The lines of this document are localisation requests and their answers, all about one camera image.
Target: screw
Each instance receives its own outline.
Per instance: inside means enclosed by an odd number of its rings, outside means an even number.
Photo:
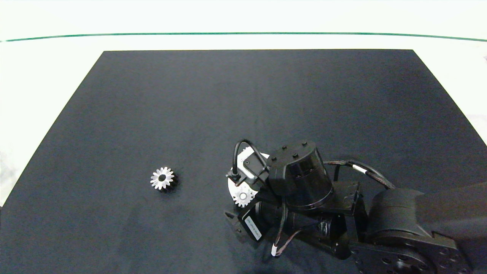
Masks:
[[[404,256],[404,255],[398,255],[397,256],[398,259],[400,259],[401,261],[407,261],[409,258]]]

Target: label sticker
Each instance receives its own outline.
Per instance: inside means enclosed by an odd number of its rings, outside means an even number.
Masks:
[[[257,226],[255,225],[254,220],[252,220],[252,218],[248,216],[247,218],[245,218],[244,221],[247,224],[250,231],[252,232],[252,234],[254,235],[255,239],[259,240],[262,237],[262,234],[257,228]]]

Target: wire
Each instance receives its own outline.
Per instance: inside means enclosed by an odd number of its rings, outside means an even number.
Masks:
[[[282,254],[282,252],[284,251],[284,249],[286,249],[287,245],[288,245],[288,244],[289,244],[289,243],[290,243],[290,242],[291,242],[291,241],[294,239],[294,237],[295,237],[296,235],[298,235],[298,234],[299,234],[301,231],[303,231],[303,228],[299,228],[299,229],[295,230],[295,231],[294,231],[294,232],[291,234],[291,236],[289,236],[289,238],[286,240],[286,242],[284,243],[284,245],[283,245],[281,248],[279,248],[279,249],[275,248],[275,249],[274,249],[274,246],[273,246],[273,250],[274,250],[275,252],[273,252],[273,253],[271,253],[271,254],[272,254],[274,257],[280,256],[280,255]]]
[[[340,165],[335,166],[335,172],[333,173],[333,182],[338,181],[338,174],[340,173]]]
[[[336,165],[333,181],[338,181],[338,173],[339,173],[340,166],[349,166],[359,172],[362,172],[368,177],[374,179],[375,181],[383,185],[386,189],[395,188],[395,186],[389,180],[387,180],[382,173],[380,173],[377,169],[369,166],[366,163],[362,163],[355,160],[332,160],[332,161],[325,161],[323,163],[328,165]]]
[[[296,237],[296,235],[298,235],[306,227],[315,226],[317,224],[319,224],[319,222],[314,223],[314,224],[305,225],[305,226],[302,226],[302,227],[294,230],[294,232],[289,236],[289,238],[286,240],[286,242],[280,248],[277,248],[277,243],[274,243],[274,245],[272,246],[271,255],[273,255],[274,257],[280,256],[282,254],[282,252],[286,249],[286,247],[289,245],[289,243],[294,239],[294,237]]]
[[[284,223],[286,222],[287,219],[287,206],[286,206],[286,200],[284,197],[282,197],[282,214],[281,214],[281,223],[279,224],[279,230],[277,232],[276,240],[274,241],[274,246],[277,247],[277,244],[279,244],[279,240],[281,239],[281,234],[282,230],[284,229]]]
[[[237,167],[237,157],[239,155],[239,148],[240,148],[240,145],[242,143],[247,143],[255,152],[257,158],[259,159],[259,161],[261,162],[261,164],[264,166],[264,168],[267,167],[267,161],[266,159],[264,158],[264,156],[262,156],[262,154],[260,153],[260,151],[257,149],[257,147],[251,142],[249,141],[248,139],[242,139],[240,141],[237,142],[237,144],[235,145],[235,148],[233,150],[233,161],[232,161],[232,175],[233,176],[238,176],[239,175],[239,169]]]

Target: metal gear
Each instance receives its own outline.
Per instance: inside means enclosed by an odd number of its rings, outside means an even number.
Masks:
[[[174,185],[174,172],[171,171],[170,168],[168,167],[161,167],[161,169],[156,170],[156,172],[152,173],[154,174],[150,180],[152,183],[152,186],[155,189],[158,190],[166,190],[168,187],[171,187]]]
[[[231,179],[228,179],[228,190],[235,204],[241,208],[248,205],[255,198],[255,194],[257,194],[257,191],[251,189],[246,182],[243,182],[240,186],[235,186]]]

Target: black table surface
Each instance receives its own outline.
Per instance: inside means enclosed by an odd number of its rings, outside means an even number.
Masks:
[[[414,51],[105,52],[2,209],[0,273],[357,273],[300,241],[278,259],[237,241],[225,173],[243,137],[313,140],[425,193],[487,181],[487,147]],[[172,193],[150,186],[162,166]]]

